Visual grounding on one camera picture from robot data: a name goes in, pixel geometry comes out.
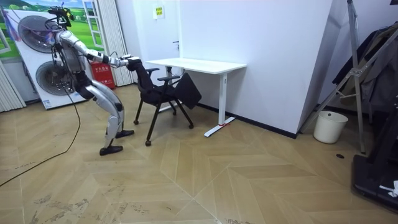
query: red fire extinguisher box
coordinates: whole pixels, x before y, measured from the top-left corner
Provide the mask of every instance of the red fire extinguisher box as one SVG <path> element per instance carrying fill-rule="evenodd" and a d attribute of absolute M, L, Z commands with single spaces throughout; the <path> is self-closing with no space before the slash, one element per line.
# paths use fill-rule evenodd
<path fill-rule="evenodd" d="M 94 79 L 107 87 L 114 89 L 114 81 L 112 76 L 111 67 L 104 63 L 91 62 L 91 71 L 93 72 Z"/>

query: window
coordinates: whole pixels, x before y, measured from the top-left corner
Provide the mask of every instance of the window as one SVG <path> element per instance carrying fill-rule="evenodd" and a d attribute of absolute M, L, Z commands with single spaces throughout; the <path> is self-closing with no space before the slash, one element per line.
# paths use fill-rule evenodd
<path fill-rule="evenodd" d="M 91 36 L 96 47 L 104 48 L 103 45 L 103 33 L 100 29 L 99 17 L 96 11 L 94 0 L 83 0 L 83 7 L 85 8 L 85 14 L 90 27 Z"/>
<path fill-rule="evenodd" d="M 6 36 L 0 29 L 0 54 L 11 51 L 10 45 L 7 42 Z"/>

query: white curtain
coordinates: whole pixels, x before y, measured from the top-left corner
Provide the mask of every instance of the white curtain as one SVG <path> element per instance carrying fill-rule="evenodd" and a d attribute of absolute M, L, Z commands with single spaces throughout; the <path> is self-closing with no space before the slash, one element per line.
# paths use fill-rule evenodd
<path fill-rule="evenodd" d="M 25 107 L 26 104 L 15 88 L 0 61 L 0 113 Z"/>
<path fill-rule="evenodd" d="M 126 45 L 124 43 L 122 28 L 119 21 L 118 9 L 115 0 L 96 0 L 100 26 L 104 35 L 105 52 L 110 55 L 117 52 L 119 57 L 126 55 Z M 126 68 L 115 68 L 113 74 L 117 86 L 123 86 L 133 83 L 132 73 Z"/>

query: washing machine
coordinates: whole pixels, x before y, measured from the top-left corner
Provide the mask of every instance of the washing machine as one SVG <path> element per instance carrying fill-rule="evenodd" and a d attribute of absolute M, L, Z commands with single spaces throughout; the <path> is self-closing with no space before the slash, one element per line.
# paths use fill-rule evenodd
<path fill-rule="evenodd" d="M 51 45 L 45 41 L 47 33 L 41 32 L 46 30 L 45 22 L 54 18 L 54 15 L 47 12 L 20 10 L 7 10 L 7 12 L 12 26 L 22 39 L 15 41 L 17 49 L 45 109 L 69 105 L 72 103 L 71 99 L 74 103 L 85 101 L 74 90 L 67 71 L 61 66 L 54 65 Z M 51 27 L 55 23 L 50 22 L 48 25 Z"/>

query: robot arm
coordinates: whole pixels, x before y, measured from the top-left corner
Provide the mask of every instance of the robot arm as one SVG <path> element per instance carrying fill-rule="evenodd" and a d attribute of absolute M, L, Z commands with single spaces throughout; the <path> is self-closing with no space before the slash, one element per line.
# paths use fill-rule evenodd
<path fill-rule="evenodd" d="M 138 57 L 133 58 L 131 55 L 125 55 L 121 58 L 114 58 L 104 55 L 96 50 L 88 49 L 82 41 L 80 41 L 75 35 L 73 35 L 72 32 L 68 30 L 58 33 L 56 37 L 56 42 L 64 46 L 67 45 L 77 50 L 79 53 L 82 53 L 88 60 L 105 63 L 115 68 L 128 66 L 129 61 L 131 61 L 132 59 L 138 59 Z"/>

